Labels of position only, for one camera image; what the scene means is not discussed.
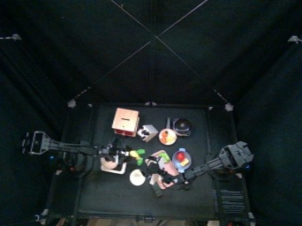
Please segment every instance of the black curtain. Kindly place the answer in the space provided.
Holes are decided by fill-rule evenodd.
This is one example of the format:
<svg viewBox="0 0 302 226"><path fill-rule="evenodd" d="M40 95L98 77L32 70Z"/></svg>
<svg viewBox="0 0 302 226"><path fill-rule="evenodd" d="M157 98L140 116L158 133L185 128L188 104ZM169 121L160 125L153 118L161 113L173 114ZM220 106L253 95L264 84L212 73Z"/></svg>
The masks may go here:
<svg viewBox="0 0 302 226"><path fill-rule="evenodd" d="M13 32L1 20L1 34ZM0 224L33 225L45 207L50 171L46 159L21 154L26 132L60 139L65 101L17 41L0 43Z"/></svg>
<svg viewBox="0 0 302 226"><path fill-rule="evenodd" d="M237 136L255 154L247 188L257 225L302 225L300 62L292 43L236 105Z"/></svg>

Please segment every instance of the toy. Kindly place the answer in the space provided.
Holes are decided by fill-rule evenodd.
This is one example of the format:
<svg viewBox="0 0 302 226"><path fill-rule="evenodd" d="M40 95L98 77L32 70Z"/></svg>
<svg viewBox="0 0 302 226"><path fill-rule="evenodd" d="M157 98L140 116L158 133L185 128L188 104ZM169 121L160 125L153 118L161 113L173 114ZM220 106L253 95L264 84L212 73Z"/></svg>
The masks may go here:
<svg viewBox="0 0 302 226"><path fill-rule="evenodd" d="M150 125L142 125L142 128L136 132L140 139L145 142L148 142L157 134L156 128Z"/></svg>
<svg viewBox="0 0 302 226"><path fill-rule="evenodd" d="M191 134L191 124L184 118L175 118L172 120L172 129L176 136L187 137Z"/></svg>
<svg viewBox="0 0 302 226"><path fill-rule="evenodd" d="M137 111L130 109L116 109L116 115L112 123L112 129L116 134L134 137L137 122Z"/></svg>

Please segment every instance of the black table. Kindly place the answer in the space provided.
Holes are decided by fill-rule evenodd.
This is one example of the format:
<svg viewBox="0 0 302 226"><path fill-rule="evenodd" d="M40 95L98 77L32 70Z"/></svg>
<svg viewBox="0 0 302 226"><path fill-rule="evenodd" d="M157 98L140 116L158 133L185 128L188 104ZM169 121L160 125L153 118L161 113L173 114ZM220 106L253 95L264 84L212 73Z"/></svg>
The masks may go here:
<svg viewBox="0 0 302 226"><path fill-rule="evenodd" d="M145 150L144 157L157 150L165 150L172 156L183 147L191 154L191 166L195 167L203 164L205 159L212 159L223 146L236 143L232 113L224 110L224 106L188 108L138 105L82 105L70 109L62 141L76 143L85 140L93 145L108 144L120 136L110 128L116 108L137 110L138 126L150 124L158 132L165 128L168 117L185 118L192 125L191 135L177 137L172 146L164 146L157 137L148 142L137 136L124 137L130 148ZM136 166L136 162L129 162L122 175L112 174L100 170L100 162L94 158L90 161L90 171L84 177L74 179L64 174L54 176L48 218L130 217L137 220L157 218L201 221L227 216L247 218L247 191L241 179L233 178L233 182L227 181L227 186L223 186L223 180L219 181L209 174L204 174L195 179L189 189L166 189L157 198L148 181L140 186L133 186L129 182L130 171L141 167ZM225 196L227 191L239 192L239 211L224 211L220 191L225 192Z"/></svg>

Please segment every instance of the small object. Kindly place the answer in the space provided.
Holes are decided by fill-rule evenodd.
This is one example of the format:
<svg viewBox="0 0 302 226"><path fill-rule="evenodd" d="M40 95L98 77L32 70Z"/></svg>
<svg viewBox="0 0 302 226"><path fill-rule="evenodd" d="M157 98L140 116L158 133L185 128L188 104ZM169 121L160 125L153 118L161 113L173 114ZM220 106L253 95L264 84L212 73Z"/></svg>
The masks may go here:
<svg viewBox="0 0 302 226"><path fill-rule="evenodd" d="M179 161L176 159L176 157L177 156L180 157L181 155L184 156L184 159L183 159L183 161ZM172 156L172 163L175 164L175 167L176 167L179 173L183 173L184 170L189 167L191 156L184 148L179 148L177 152L175 152L175 154Z"/></svg>
<svg viewBox="0 0 302 226"><path fill-rule="evenodd" d="M188 161L188 159L185 158L185 159L180 162L181 167L185 167L188 163L189 163L189 161Z"/></svg>
<svg viewBox="0 0 302 226"><path fill-rule="evenodd" d="M177 160L179 162L181 162L184 159L185 159L184 152L177 152L177 153L176 153L176 160Z"/></svg>
<svg viewBox="0 0 302 226"><path fill-rule="evenodd" d="M172 123L172 129L176 136L187 137L191 134L191 124L184 118L175 118Z"/></svg>
<svg viewBox="0 0 302 226"><path fill-rule="evenodd" d="M129 182L132 185L138 186L145 182L145 177L141 174L141 171L138 169L134 169L129 174Z"/></svg>
<svg viewBox="0 0 302 226"><path fill-rule="evenodd" d="M145 153L145 150L144 149L137 149L136 151L134 150L132 150L132 151L129 151L129 156L130 157L133 157L133 158L136 158L136 165L137 166L140 166L141 164L142 164L142 158L140 157L140 155L141 154L144 154Z"/></svg>
<svg viewBox="0 0 302 226"><path fill-rule="evenodd" d="M142 141L148 142L156 136L157 130L150 124L146 124L142 125L142 128L137 130L136 134Z"/></svg>
<svg viewBox="0 0 302 226"><path fill-rule="evenodd" d="M165 129L158 133L158 140L162 145L172 145L176 141L176 134L173 130L169 129L169 117L165 122Z"/></svg>
<svg viewBox="0 0 302 226"><path fill-rule="evenodd" d="M112 123L112 129L116 134L122 136L134 137L138 117L137 111L130 109L116 109L114 120Z"/></svg>
<svg viewBox="0 0 302 226"><path fill-rule="evenodd" d="M160 154L158 154L158 157L161 157L162 159L164 159L164 163L168 163L170 160L169 160L169 157L168 157L168 155L166 155L166 153L165 152L161 152Z"/></svg>

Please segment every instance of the black object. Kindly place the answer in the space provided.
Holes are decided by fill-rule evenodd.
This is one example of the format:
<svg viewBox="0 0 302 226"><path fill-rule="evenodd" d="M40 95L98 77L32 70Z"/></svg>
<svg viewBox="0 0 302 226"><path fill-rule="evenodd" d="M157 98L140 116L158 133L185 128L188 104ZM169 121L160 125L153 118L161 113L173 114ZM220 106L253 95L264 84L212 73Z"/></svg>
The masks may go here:
<svg viewBox="0 0 302 226"><path fill-rule="evenodd" d="M189 136L191 134L191 124L184 118L175 118L172 121L172 129L176 136Z"/></svg>
<svg viewBox="0 0 302 226"><path fill-rule="evenodd" d="M106 161L114 161L117 156L117 166L129 162L133 158L125 154L132 148L124 145L121 139L114 138L106 146L89 146L86 142L80 144L68 144L50 139L44 132L28 132L22 140L22 153L41 155L49 152L52 158L56 158L52 168L57 170L69 170L82 172L85 169L86 157L104 157Z"/></svg>

